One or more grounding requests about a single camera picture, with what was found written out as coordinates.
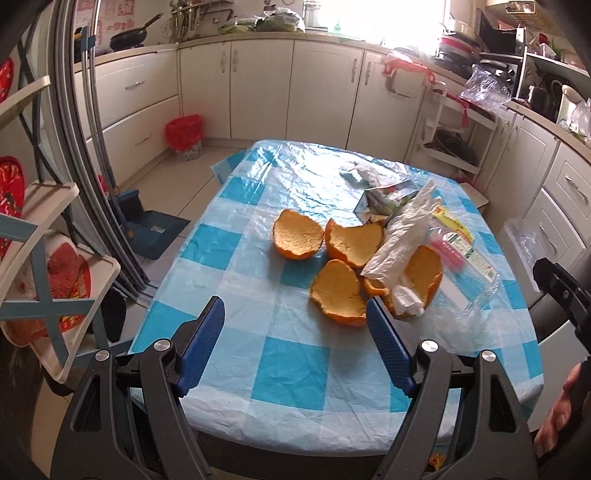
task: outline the window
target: window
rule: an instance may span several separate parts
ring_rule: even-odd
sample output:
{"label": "window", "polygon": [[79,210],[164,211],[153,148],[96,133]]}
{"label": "window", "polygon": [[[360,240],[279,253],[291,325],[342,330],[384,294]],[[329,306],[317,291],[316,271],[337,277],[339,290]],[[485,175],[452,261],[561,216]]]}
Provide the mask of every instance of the window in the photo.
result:
{"label": "window", "polygon": [[319,20],[333,33],[434,54],[445,10],[446,0],[322,0]]}

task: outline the plastic table cover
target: plastic table cover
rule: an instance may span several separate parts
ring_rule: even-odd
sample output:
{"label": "plastic table cover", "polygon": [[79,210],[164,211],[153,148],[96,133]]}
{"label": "plastic table cover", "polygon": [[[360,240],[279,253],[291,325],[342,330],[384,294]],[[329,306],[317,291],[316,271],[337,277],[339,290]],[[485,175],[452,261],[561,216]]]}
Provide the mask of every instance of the plastic table cover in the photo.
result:
{"label": "plastic table cover", "polygon": [[[226,322],[200,384],[181,400],[197,430],[234,442],[304,455],[385,453],[410,403],[392,386],[367,328],[324,317],[309,300],[312,279],[326,263],[323,249],[292,261],[272,244],[283,209],[325,225],[330,218],[358,225],[363,188],[340,168],[353,158],[375,161],[424,185],[474,234],[474,246],[499,271],[501,286],[480,315],[462,321],[439,292],[414,319],[422,338],[449,351],[496,352],[528,415],[543,386],[534,328],[519,286],[491,231],[453,180],[403,164],[335,148],[261,141],[221,162],[223,188],[180,249],[154,298],[131,351],[140,352],[196,318],[212,295],[226,306]],[[456,279],[470,299],[470,285]],[[439,442],[452,433],[459,391],[452,390]]]}

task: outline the red trash bag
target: red trash bag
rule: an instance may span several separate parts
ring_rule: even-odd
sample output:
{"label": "red trash bag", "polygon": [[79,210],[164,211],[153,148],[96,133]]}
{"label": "red trash bag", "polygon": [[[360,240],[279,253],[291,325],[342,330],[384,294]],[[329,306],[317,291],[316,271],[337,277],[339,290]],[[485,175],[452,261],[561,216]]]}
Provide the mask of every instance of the red trash bag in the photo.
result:
{"label": "red trash bag", "polygon": [[175,152],[184,152],[203,139],[200,115],[188,115],[170,121],[164,129],[166,142]]}

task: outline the frying pan handle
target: frying pan handle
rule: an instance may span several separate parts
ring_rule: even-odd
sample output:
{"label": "frying pan handle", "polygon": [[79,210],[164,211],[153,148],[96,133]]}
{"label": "frying pan handle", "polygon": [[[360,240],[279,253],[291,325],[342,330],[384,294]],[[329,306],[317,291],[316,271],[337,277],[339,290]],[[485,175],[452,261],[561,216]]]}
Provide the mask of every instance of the frying pan handle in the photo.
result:
{"label": "frying pan handle", "polygon": [[144,29],[148,28],[151,24],[153,24],[156,20],[158,20],[160,17],[162,17],[162,15],[164,14],[158,14],[156,15],[154,18],[151,18],[150,20],[148,20],[148,22],[144,25]]}

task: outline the metal screw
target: metal screw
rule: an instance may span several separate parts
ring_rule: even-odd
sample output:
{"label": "metal screw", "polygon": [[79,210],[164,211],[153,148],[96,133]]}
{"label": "metal screw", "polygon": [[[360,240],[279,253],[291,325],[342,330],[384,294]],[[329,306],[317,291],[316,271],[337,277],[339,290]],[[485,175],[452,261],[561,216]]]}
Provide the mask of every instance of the metal screw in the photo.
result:
{"label": "metal screw", "polygon": [[425,340],[423,343],[421,343],[421,348],[426,352],[433,353],[437,351],[439,345],[436,342],[433,342],[433,340]]}
{"label": "metal screw", "polygon": [[490,350],[484,350],[482,352],[482,359],[485,362],[494,362],[496,360],[496,355],[494,352],[491,352]]}
{"label": "metal screw", "polygon": [[99,362],[104,362],[105,360],[107,360],[109,357],[111,356],[111,354],[109,353],[108,350],[99,350],[96,355],[95,358],[97,359],[97,361]]}
{"label": "metal screw", "polygon": [[154,344],[154,349],[159,352],[164,352],[165,350],[168,350],[169,348],[170,348],[170,342],[166,339],[158,340],[158,342],[156,342]]}

